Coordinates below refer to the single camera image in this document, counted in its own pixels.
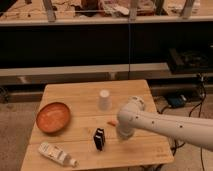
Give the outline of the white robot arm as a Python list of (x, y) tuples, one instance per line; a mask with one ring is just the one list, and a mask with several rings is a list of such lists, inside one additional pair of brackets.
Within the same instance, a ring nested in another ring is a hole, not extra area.
[(143, 129), (213, 151), (213, 119), (150, 113), (142, 98), (132, 96), (120, 108), (117, 120), (117, 134), (122, 139)]

